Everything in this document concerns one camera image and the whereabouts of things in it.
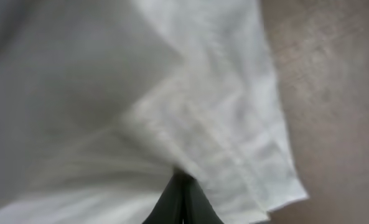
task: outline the crumpled cloth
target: crumpled cloth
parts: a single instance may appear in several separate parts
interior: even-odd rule
[[[227,224],[307,198],[259,2],[39,2],[0,53],[0,223],[141,223],[174,166]]]

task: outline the white cloth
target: white cloth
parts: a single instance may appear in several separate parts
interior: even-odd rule
[[[227,224],[307,197],[258,1],[40,2],[0,55],[0,223],[141,223],[172,166]]]

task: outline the wooden surface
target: wooden surface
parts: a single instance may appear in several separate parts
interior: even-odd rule
[[[369,0],[262,0],[311,199],[272,224],[369,224]]]

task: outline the folded cloth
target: folded cloth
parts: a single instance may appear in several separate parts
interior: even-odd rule
[[[307,197],[258,1],[39,2],[0,54],[0,223],[141,223],[173,166],[225,223]]]

